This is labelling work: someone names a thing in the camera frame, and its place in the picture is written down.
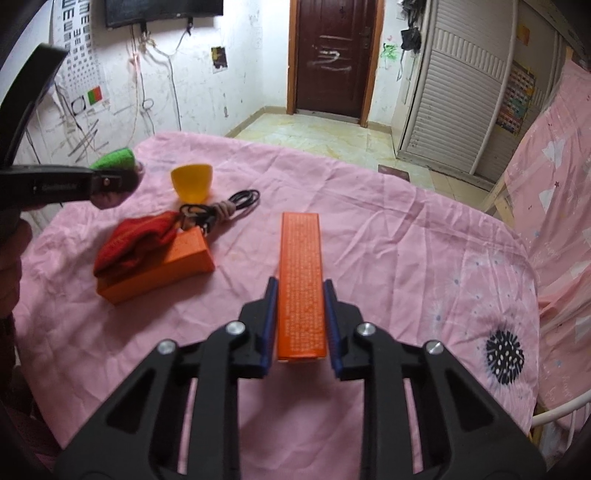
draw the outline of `red cloth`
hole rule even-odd
[[[100,249],[95,277],[117,277],[137,267],[145,256],[177,236],[178,212],[123,221]]]

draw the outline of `green sponge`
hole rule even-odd
[[[122,148],[109,153],[94,162],[90,168],[93,170],[133,170],[135,168],[135,155],[130,148]]]

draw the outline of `yellow cup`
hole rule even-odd
[[[209,197],[213,168],[205,164],[185,165],[175,168],[170,177],[183,203],[203,203]]]

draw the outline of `poster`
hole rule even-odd
[[[228,69],[228,58],[226,57],[226,47],[212,48],[213,72],[223,72]]]
[[[517,40],[520,40],[525,46],[530,44],[530,29],[524,24],[519,24],[517,27]]]
[[[534,92],[534,74],[514,61],[496,124],[514,136],[519,135]]]
[[[56,88],[74,116],[108,98],[93,41],[91,6],[91,0],[55,0],[53,9],[54,45],[70,52],[56,76]]]

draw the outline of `pink bedsheet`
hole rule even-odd
[[[540,398],[550,409],[591,389],[590,173],[591,74],[567,61],[505,174],[539,281]]]
[[[529,428],[534,273],[502,223],[396,177],[286,148],[176,133],[136,153],[147,172],[131,199],[103,212],[66,206],[24,259],[15,311],[23,371],[62,446],[159,340],[203,340],[263,295],[277,273],[283,211],[320,214],[324,274],[341,300],[402,342],[445,342]],[[95,293],[99,247],[122,219],[175,208],[169,172],[195,162],[214,166],[215,199],[257,188],[260,206],[210,237],[214,274],[111,306]],[[516,378],[503,384],[509,366]],[[362,385],[336,381],[328,361],[275,364],[264,381],[241,382],[244,478],[357,478],[362,399]]]

